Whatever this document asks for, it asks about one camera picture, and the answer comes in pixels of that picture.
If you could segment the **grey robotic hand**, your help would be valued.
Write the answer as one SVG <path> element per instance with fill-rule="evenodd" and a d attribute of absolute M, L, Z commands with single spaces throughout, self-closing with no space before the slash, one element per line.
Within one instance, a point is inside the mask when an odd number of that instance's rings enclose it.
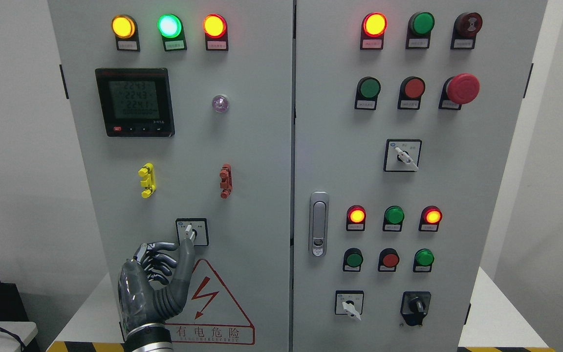
<path fill-rule="evenodd" d="M 142 243 L 123 263 L 118 283 L 122 326 L 127 336 L 151 323 L 179 315 L 188 300 L 194 271 L 192 239 Z"/>

